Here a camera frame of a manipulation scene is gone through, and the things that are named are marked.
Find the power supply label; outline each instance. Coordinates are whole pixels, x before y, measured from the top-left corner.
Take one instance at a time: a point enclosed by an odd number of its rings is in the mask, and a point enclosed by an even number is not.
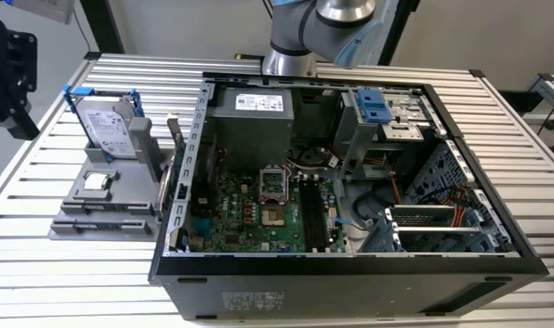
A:
[[[281,310],[285,292],[223,292],[227,311],[271,311]]]
[[[236,109],[242,111],[285,111],[283,96],[266,94],[239,94]]]
[[[136,156],[123,116],[114,111],[87,110],[90,133],[100,141],[100,147],[114,157]]]

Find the motherboard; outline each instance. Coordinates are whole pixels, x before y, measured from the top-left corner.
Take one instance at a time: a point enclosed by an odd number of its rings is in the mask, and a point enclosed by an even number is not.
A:
[[[195,218],[191,251],[346,252],[331,180],[294,177],[278,165],[260,174],[220,174],[211,217]]]

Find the white wall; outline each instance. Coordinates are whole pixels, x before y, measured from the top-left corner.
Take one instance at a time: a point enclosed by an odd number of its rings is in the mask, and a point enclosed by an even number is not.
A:
[[[111,0],[130,53],[230,59],[269,50],[262,0]],[[501,88],[554,72],[554,0],[423,0],[393,65],[478,68]]]
[[[86,29],[91,46],[96,50],[96,42],[86,20],[84,10],[76,4],[76,13]],[[0,3],[0,19],[8,29],[26,31],[39,39],[38,91],[30,93],[34,106],[31,115],[36,121],[56,100],[59,92],[78,69],[88,47],[75,21],[63,25],[47,18],[26,12],[6,3]],[[12,159],[23,141],[15,140],[6,129],[0,128],[0,172]]]
[[[127,53],[234,59],[270,49],[262,0],[111,0],[111,7]]]
[[[554,73],[554,0],[423,0],[393,65],[478,68],[499,88]]]

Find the slotted metal worktable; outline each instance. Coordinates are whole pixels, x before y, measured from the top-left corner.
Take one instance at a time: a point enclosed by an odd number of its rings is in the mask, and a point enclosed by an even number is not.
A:
[[[70,81],[99,90],[136,88],[154,134],[172,147],[166,116],[190,131],[203,71],[258,74],[258,61],[204,61],[103,55],[86,60]],[[234,325],[554,327],[554,156],[486,79],[465,70],[319,64],[333,79],[430,83],[453,114],[483,169],[550,269],[550,276],[461,319],[234,323]],[[0,177],[0,321],[54,327],[94,325],[171,327],[183,319],[147,273],[155,243],[50,241],[52,216],[86,160],[86,136],[58,98]]]

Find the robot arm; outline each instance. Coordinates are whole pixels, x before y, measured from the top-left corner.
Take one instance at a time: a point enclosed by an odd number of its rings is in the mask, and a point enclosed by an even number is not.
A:
[[[375,10],[382,10],[382,17],[374,17]],[[387,8],[377,8],[375,0],[275,0],[263,73],[314,77],[314,54],[343,68],[363,64],[374,51],[386,12]]]
[[[28,111],[28,92],[38,88],[38,38],[11,31],[0,20],[0,126],[16,139],[34,140],[38,126]]]

